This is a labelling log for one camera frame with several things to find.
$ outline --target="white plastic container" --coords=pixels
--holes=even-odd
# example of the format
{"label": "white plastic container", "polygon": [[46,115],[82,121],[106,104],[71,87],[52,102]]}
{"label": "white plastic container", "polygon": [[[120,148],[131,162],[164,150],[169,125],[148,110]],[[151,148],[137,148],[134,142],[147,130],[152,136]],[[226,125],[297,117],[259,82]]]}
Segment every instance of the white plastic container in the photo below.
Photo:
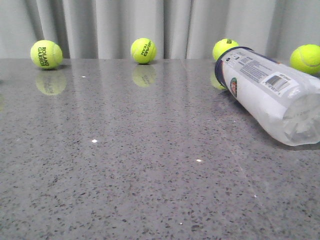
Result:
{"label": "white plastic container", "polygon": [[289,146],[320,142],[320,79],[233,47],[217,60],[217,80],[274,139]]}

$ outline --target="yellow tennis ball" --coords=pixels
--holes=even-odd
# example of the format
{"label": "yellow tennis ball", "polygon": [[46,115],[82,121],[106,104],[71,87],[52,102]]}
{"label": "yellow tennis ball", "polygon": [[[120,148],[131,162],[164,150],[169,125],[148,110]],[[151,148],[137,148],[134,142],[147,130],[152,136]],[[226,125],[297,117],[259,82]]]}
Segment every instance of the yellow tennis ball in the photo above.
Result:
{"label": "yellow tennis ball", "polygon": [[239,44],[230,38],[224,38],[220,41],[218,41],[214,46],[212,50],[212,56],[214,60],[218,60],[218,58],[228,49],[231,49],[233,47],[238,47]]}
{"label": "yellow tennis ball", "polygon": [[61,48],[49,40],[37,41],[30,50],[33,63],[43,69],[54,69],[63,60]]}
{"label": "yellow tennis ball", "polygon": [[157,55],[157,48],[153,41],[148,38],[139,38],[131,45],[131,55],[139,64],[147,64]]}
{"label": "yellow tennis ball", "polygon": [[299,46],[290,57],[290,66],[306,74],[320,71],[320,46],[307,44]]}

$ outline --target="white curtain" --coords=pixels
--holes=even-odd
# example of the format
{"label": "white curtain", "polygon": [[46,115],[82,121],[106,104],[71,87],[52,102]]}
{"label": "white curtain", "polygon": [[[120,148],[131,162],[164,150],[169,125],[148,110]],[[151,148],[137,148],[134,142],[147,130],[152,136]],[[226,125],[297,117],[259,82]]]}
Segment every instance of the white curtain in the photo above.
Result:
{"label": "white curtain", "polygon": [[157,59],[209,59],[223,38],[281,60],[320,44],[320,0],[0,0],[0,58],[29,58],[34,42],[65,58],[130,58],[152,39]]}

